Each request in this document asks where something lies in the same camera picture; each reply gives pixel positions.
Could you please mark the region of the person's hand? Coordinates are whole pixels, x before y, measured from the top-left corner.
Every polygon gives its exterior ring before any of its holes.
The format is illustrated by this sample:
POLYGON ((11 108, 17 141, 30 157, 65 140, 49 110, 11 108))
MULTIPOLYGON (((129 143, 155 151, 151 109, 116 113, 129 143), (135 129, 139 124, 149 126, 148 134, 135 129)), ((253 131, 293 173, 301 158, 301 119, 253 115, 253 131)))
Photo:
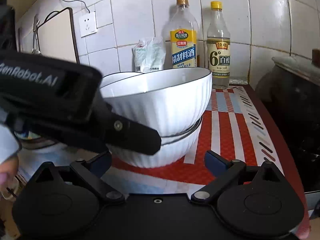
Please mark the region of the person's hand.
POLYGON ((16 176, 19 167, 18 156, 12 155, 5 162, 1 163, 0 176, 1 188, 6 188, 8 183, 16 176))

